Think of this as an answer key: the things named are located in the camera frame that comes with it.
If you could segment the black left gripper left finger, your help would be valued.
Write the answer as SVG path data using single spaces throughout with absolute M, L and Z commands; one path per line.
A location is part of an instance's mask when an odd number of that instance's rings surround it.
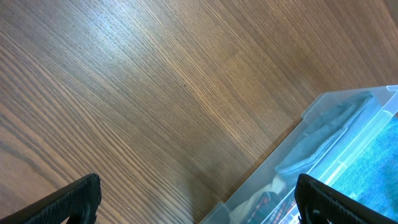
M 101 203 L 98 174 L 88 174 L 39 201 L 1 219 L 2 224 L 94 224 Z

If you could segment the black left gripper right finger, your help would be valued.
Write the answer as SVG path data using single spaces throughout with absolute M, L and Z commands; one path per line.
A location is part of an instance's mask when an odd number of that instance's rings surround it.
M 294 191 L 300 224 L 397 224 L 307 174 Z

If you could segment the red plaid shirt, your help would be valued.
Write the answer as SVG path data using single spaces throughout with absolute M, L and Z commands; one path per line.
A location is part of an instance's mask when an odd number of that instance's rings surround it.
M 280 223 L 295 205 L 295 199 L 292 194 L 282 200 L 282 197 L 274 192 L 264 192 L 254 208 L 243 220 L 243 223 Z

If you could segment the blue jeans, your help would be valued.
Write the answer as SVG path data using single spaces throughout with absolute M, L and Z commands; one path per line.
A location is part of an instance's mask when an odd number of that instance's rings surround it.
M 275 171 L 289 187 L 308 174 L 397 220 L 397 118 L 357 93 L 311 122 Z

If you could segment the cream cloth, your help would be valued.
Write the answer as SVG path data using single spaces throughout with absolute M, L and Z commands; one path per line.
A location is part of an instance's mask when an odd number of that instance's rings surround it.
M 255 192 L 249 199 L 238 205 L 230 214 L 230 223 L 241 223 L 249 212 L 257 205 L 263 194 L 278 195 L 286 188 L 286 183 L 279 175 L 276 175 L 272 182 Z

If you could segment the clear plastic storage bin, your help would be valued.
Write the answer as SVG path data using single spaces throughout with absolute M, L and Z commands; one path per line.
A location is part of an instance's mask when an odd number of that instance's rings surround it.
M 397 219 L 397 87 L 320 95 L 298 126 L 205 223 L 297 223 L 294 197 L 308 174 Z

